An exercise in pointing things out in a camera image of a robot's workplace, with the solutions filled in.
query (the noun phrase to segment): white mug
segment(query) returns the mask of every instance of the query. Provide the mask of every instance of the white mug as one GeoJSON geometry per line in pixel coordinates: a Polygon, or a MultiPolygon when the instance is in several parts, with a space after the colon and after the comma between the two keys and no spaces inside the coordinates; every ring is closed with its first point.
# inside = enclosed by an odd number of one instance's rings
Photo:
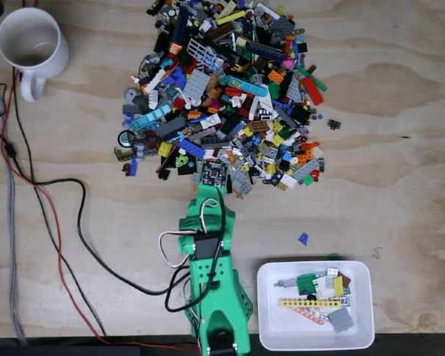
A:
{"type": "Polygon", "coordinates": [[[43,94],[46,79],[65,69],[69,48],[49,13],[25,7],[13,11],[1,22],[0,54],[23,72],[23,99],[34,102],[43,94]]]}

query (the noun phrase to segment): white lego brick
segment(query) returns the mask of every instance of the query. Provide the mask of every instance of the white lego brick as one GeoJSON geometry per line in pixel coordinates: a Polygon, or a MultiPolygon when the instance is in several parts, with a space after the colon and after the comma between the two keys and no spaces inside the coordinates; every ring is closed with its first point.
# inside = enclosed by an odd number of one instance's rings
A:
{"type": "Polygon", "coordinates": [[[313,158],[319,159],[320,157],[323,156],[323,151],[319,147],[313,147],[311,149],[311,156],[313,158]]]}
{"type": "Polygon", "coordinates": [[[293,188],[297,184],[297,180],[293,179],[288,174],[284,174],[280,182],[285,184],[289,188],[293,188]]]}

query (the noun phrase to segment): mug handle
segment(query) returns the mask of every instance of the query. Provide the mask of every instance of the mug handle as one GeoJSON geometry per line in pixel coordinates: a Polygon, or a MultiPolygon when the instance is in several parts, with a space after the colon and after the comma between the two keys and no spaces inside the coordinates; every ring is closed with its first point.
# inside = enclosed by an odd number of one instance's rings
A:
{"type": "Polygon", "coordinates": [[[35,73],[25,70],[22,77],[22,96],[27,102],[34,102],[43,94],[46,79],[36,78],[35,73]]]}

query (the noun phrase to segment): white plastic tray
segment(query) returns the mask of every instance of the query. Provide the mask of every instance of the white plastic tray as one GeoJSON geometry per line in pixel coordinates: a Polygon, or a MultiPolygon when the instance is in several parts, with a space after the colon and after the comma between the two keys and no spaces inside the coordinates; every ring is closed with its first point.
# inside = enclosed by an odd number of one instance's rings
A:
{"type": "Polygon", "coordinates": [[[374,341],[371,277],[358,261],[266,263],[257,273],[259,336],[271,351],[324,351],[365,349],[374,341]],[[349,313],[355,326],[335,334],[329,322],[318,325],[294,311],[278,306],[280,298],[298,298],[297,288],[274,287],[278,280],[325,271],[328,267],[351,278],[349,313]]]}

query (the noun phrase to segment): plywood surface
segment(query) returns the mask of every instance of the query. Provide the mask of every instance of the plywood surface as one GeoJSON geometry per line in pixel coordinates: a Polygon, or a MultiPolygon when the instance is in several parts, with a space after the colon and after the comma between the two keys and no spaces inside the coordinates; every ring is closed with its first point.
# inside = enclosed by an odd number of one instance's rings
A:
{"type": "MultiPolygon", "coordinates": [[[[8,10],[19,3],[8,1],[8,10]]],[[[154,19],[145,14],[150,2],[40,3],[62,26],[71,56],[39,102],[20,102],[37,175],[83,179],[89,189],[83,231],[91,245],[116,271],[163,289],[171,271],[156,239],[177,227],[194,193],[186,177],[158,180],[156,159],[126,178],[113,155],[122,94],[156,38],[154,19]]],[[[376,332],[445,332],[445,0],[277,4],[306,29],[307,62],[329,87],[325,119],[311,130],[326,153],[326,173],[309,188],[284,193],[259,185],[244,200],[226,200],[237,212],[232,251],[245,290],[257,302],[255,276],[264,260],[338,252],[371,269],[376,332]],[[330,118],[342,122],[339,131],[326,127],[330,118]],[[302,232],[309,234],[306,247],[297,241],[302,232]]],[[[0,81],[10,78],[0,58],[0,81]]],[[[27,163],[14,116],[10,139],[27,163]]],[[[10,337],[4,178],[0,157],[0,337],[10,337]]],[[[108,334],[189,332],[183,314],[166,313],[163,297],[127,287],[84,250],[76,234],[79,187],[48,191],[65,256],[108,334]]],[[[90,334],[59,282],[34,192],[21,182],[16,204],[25,334],[90,334]]],[[[173,258],[176,246],[165,244],[173,258]]],[[[180,292],[174,303],[182,302],[180,292]]],[[[249,325],[257,331],[256,315],[249,325]]]]}

